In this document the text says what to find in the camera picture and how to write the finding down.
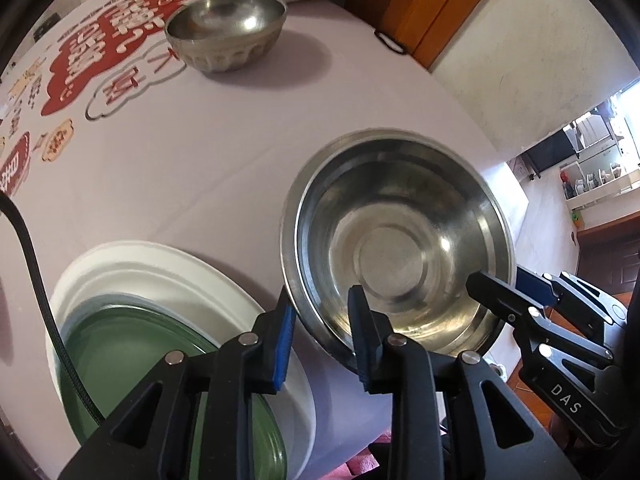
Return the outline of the white foam plate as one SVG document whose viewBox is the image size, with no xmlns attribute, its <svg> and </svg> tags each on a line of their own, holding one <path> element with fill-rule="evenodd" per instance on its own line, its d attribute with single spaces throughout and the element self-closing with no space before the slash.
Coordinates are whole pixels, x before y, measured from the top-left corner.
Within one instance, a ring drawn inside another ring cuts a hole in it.
<svg viewBox="0 0 640 480">
<path fill-rule="evenodd" d="M 103 416 L 167 352 L 197 356 L 252 328 L 262 307 L 187 252 L 121 240 L 85 252 L 63 272 L 50 307 L 80 380 Z M 296 479 L 314 445 L 316 410 L 297 356 L 275 396 L 254 401 L 255 474 Z"/>
</svg>

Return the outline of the large steel bowl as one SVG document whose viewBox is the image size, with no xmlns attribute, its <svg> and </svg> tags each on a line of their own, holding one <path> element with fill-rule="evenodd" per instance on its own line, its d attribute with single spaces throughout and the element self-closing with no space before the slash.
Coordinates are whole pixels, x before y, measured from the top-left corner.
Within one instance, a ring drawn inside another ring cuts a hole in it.
<svg viewBox="0 0 640 480">
<path fill-rule="evenodd" d="M 498 200 L 461 156 L 420 134 L 356 131 L 306 162 L 280 226 L 284 284 L 300 322 L 349 370 L 347 296 L 430 351 L 486 353 L 503 322 L 466 291 L 484 271 L 515 280 L 513 238 Z"/>
</svg>

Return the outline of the small steel bowl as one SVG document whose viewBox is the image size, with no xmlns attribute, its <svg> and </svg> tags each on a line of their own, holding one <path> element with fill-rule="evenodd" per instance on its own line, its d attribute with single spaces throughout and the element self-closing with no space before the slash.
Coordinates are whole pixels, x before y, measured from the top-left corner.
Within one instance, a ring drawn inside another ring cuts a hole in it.
<svg viewBox="0 0 640 480">
<path fill-rule="evenodd" d="M 282 0 L 195 0 L 171 14 L 165 36 L 187 66 L 227 73 L 267 54 L 287 16 Z"/>
</svg>

